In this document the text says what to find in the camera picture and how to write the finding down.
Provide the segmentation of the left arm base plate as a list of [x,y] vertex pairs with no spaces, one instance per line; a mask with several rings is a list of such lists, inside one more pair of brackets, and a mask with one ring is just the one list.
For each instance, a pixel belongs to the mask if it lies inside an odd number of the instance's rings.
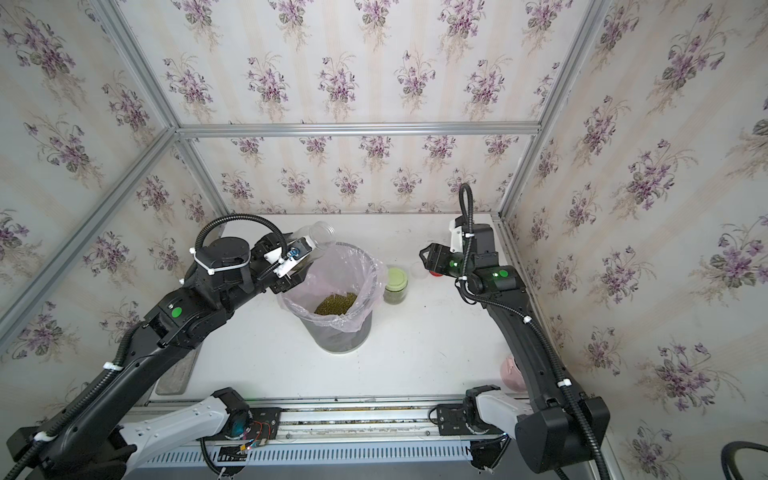
[[241,441],[245,449],[263,447],[277,437],[282,412],[279,407],[238,411],[230,416],[224,435],[227,439]]

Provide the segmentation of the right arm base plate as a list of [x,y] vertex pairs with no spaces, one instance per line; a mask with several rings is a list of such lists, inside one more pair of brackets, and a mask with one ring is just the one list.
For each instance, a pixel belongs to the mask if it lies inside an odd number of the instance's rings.
[[469,426],[461,403],[438,404],[429,410],[427,418],[437,428],[440,436],[481,434],[480,431],[473,430]]

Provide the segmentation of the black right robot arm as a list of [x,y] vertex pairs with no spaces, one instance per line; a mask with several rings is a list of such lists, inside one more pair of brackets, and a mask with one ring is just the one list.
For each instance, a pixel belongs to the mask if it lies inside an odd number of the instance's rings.
[[483,385],[466,391],[461,415],[474,434],[501,432],[492,446],[516,444],[528,468],[537,474],[593,462],[600,479],[611,473],[602,443],[610,421],[605,401],[588,396],[564,365],[529,303],[518,271],[499,261],[494,231],[474,220],[469,184],[459,187],[461,214],[452,224],[450,245],[432,243],[419,253],[424,268],[450,277],[460,298],[481,306],[506,340],[525,383],[528,398],[517,400],[500,387]]

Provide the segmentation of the red lid bean jar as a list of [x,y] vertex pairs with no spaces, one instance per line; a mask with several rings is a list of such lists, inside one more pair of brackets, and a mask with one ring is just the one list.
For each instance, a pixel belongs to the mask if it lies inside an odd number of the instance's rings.
[[292,238],[306,243],[310,247],[308,260],[315,261],[336,243],[336,232],[330,224],[317,221],[295,231]]

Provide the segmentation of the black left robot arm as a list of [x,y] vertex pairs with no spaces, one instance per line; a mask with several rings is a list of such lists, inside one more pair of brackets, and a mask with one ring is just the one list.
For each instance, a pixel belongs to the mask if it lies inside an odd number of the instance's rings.
[[299,285],[322,245],[307,228],[286,234],[254,214],[228,214],[205,225],[179,288],[123,335],[114,359],[52,419],[8,439],[15,463],[7,478],[26,472],[31,479],[121,479],[165,449],[218,434],[246,406],[231,388],[190,412],[161,418],[158,432],[121,422],[238,308],[266,291]]

